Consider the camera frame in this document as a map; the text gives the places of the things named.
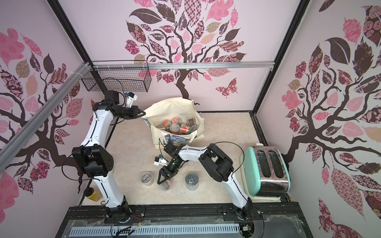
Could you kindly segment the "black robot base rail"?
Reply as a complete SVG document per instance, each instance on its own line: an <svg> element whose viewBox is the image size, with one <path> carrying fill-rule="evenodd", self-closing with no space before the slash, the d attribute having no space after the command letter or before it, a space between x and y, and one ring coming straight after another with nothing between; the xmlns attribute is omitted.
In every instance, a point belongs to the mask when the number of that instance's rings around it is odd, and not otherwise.
<svg viewBox="0 0 381 238"><path fill-rule="evenodd" d="M72 227L238 224L240 236L192 238L310 238L312 232L296 202L255 203L246 220L236 216L231 203L132 205L128 218L108 216L104 206L77 206L68 209L57 232L65 238Z"/></svg>

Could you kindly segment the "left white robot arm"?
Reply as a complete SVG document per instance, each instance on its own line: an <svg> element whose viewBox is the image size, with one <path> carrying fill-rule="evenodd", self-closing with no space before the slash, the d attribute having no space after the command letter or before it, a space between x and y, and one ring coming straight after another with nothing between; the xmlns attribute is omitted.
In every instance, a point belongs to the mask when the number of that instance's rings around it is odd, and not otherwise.
<svg viewBox="0 0 381 238"><path fill-rule="evenodd" d="M106 91L104 100L96 102L92 108L93 119L84 141L71 153L80 171L92 179L100 190L108 216L129 217L131 214L126 197L114 178L114 159L106 150L106 142L114 118L131 120L145 115L144 111L133 105L137 98L129 92L121 105L119 92Z"/></svg>

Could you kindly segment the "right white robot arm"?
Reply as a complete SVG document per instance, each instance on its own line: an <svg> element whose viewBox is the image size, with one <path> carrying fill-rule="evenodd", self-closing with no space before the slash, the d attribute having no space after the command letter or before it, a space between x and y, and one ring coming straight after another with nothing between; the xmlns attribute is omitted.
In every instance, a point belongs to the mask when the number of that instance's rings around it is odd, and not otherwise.
<svg viewBox="0 0 381 238"><path fill-rule="evenodd" d="M232 159L215 143L208 147L191 147L176 146L169 142L164 146L164 151L171 157L171 161L168 162L159 156L155 158L156 165L163 165L159 171L157 181L159 185L173 178L183 163L199 162L212 179L224 184L232 204L236 207L236 216L241 220L251 217L253 202L239 185Z"/></svg>

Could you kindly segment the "cream canvas tote bag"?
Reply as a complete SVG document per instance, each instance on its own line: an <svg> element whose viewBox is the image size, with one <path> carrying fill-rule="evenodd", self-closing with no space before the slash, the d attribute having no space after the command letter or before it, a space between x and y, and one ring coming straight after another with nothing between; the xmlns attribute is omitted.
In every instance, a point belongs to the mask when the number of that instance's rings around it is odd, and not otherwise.
<svg viewBox="0 0 381 238"><path fill-rule="evenodd" d="M195 109L195 104L192 100L184 98L170 98L153 104L145 110L146 115L142 117L147 126L151 130L152 141L155 149L164 146L171 141L173 144L187 145L194 140L204 138L204 119ZM164 127L161 122L164 119L171 120L179 125L186 124L191 127L191 133L172 134L169 131L169 126Z"/></svg>

